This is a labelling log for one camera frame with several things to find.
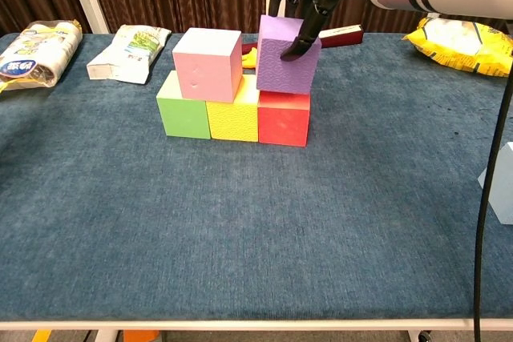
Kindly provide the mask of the light blue cube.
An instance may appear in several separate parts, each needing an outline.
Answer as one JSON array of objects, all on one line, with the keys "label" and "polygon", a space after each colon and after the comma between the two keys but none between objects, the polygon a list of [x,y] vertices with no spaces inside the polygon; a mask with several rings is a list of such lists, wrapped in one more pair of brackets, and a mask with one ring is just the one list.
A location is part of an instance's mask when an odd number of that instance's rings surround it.
[{"label": "light blue cube", "polygon": [[513,141],[497,155],[489,204],[501,224],[513,225]]}]

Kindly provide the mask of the yellow block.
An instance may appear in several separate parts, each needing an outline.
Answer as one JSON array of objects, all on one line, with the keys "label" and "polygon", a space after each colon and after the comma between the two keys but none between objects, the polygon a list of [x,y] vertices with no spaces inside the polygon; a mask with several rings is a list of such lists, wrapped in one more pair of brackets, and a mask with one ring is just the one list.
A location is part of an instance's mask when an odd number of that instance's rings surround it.
[{"label": "yellow block", "polygon": [[259,98],[257,77],[243,74],[232,103],[206,102],[211,137],[257,142]]}]

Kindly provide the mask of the purple cube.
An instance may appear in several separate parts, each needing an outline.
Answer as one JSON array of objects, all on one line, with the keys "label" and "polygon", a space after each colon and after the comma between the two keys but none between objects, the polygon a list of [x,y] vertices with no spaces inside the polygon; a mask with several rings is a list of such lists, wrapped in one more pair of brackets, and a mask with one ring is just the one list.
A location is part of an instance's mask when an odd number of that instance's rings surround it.
[{"label": "purple cube", "polygon": [[[301,27],[299,18],[285,18],[281,27]],[[299,59],[286,62],[281,59],[284,50],[292,45],[285,38],[263,38],[257,43],[256,87],[260,91],[272,91],[307,95],[311,91],[313,77],[321,53],[313,45]]]}]

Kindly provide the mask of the white table frame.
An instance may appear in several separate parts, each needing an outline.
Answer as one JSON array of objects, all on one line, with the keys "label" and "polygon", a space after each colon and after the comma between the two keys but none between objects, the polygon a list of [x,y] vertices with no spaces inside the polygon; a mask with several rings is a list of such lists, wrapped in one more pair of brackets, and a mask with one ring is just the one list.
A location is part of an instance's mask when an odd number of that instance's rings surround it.
[{"label": "white table frame", "polygon": [[247,332],[319,332],[319,331],[407,331],[416,341],[420,331],[472,331],[471,319],[401,320],[151,320],[151,321],[0,321],[0,331],[35,330],[35,342],[48,340],[52,330],[96,330],[95,342],[115,342],[124,330],[157,331],[247,331]]}]

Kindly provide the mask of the white green snack package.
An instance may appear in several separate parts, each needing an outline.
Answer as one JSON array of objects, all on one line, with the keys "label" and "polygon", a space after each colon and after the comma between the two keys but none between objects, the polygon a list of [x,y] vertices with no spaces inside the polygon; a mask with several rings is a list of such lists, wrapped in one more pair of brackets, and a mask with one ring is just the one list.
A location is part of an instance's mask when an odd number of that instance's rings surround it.
[{"label": "white green snack package", "polygon": [[89,79],[144,84],[171,34],[163,27],[122,25],[111,44],[87,64]]}]

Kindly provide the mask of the yellow white snack bag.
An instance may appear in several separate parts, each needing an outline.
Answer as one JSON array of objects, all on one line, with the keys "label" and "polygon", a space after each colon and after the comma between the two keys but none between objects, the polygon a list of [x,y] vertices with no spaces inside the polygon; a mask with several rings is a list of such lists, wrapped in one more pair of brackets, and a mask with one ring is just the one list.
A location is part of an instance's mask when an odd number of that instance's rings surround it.
[{"label": "yellow white snack bag", "polygon": [[0,93],[54,87],[82,38],[82,26],[75,19],[29,24],[0,53]]}]

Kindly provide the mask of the orange plastic object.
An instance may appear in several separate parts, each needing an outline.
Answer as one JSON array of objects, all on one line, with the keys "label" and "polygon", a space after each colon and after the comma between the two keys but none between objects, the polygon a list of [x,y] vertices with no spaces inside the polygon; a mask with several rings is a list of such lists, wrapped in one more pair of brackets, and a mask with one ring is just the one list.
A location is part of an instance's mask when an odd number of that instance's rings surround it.
[{"label": "orange plastic object", "polygon": [[157,330],[124,330],[123,342],[156,342],[160,338]]}]

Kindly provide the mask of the yellow rubber chicken toy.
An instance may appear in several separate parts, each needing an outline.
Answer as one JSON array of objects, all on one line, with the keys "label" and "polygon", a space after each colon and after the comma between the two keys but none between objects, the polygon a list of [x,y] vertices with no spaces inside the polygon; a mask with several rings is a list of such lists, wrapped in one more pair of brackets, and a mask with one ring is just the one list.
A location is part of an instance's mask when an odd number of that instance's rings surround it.
[{"label": "yellow rubber chicken toy", "polygon": [[242,67],[244,69],[255,69],[257,65],[258,51],[256,47],[242,55]]}]

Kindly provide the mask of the dark red folded fan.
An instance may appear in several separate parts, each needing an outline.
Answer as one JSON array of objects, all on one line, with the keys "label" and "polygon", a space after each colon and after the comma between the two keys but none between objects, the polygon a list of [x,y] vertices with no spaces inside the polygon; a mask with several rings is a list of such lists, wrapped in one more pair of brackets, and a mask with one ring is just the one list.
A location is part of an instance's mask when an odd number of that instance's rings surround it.
[{"label": "dark red folded fan", "polygon": [[[266,26],[265,29],[260,31],[259,40],[263,38],[285,38],[285,41],[289,42],[296,38],[298,31],[299,26],[292,26],[291,28]],[[321,50],[339,46],[357,45],[362,43],[363,36],[363,29],[359,25],[323,30],[319,34],[319,42],[316,42],[313,47],[316,46]]]}]

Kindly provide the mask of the green block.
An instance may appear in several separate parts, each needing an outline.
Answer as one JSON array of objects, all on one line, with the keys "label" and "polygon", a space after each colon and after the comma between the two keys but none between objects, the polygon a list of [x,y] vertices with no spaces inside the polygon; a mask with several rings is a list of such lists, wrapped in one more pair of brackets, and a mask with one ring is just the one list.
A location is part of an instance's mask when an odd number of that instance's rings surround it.
[{"label": "green block", "polygon": [[171,70],[156,95],[167,136],[210,139],[206,102],[182,96],[176,70]]}]

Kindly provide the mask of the red block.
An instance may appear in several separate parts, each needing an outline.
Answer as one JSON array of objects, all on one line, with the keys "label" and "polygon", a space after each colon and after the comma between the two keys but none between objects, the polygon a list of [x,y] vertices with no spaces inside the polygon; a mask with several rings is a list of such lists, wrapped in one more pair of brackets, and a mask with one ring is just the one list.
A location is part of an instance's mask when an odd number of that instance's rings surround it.
[{"label": "red block", "polygon": [[259,142],[305,147],[310,107],[310,94],[261,91],[257,106]]}]

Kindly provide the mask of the pink block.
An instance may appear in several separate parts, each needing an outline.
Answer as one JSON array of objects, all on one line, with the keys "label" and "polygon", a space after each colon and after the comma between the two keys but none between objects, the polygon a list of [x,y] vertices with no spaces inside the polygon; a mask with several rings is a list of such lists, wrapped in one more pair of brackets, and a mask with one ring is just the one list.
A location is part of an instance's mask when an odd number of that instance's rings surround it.
[{"label": "pink block", "polygon": [[172,50],[182,96],[232,103],[243,73],[241,48],[239,30],[189,28]]}]

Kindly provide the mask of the blue felt table cloth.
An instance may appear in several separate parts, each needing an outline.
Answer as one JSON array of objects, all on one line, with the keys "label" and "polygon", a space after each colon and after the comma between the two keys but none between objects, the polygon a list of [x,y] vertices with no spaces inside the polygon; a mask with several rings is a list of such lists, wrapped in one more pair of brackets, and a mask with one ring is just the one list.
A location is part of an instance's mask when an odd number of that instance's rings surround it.
[{"label": "blue felt table cloth", "polygon": [[0,321],[472,314],[475,230],[505,80],[394,34],[324,50],[305,147],[164,133],[144,86],[0,94]]}]

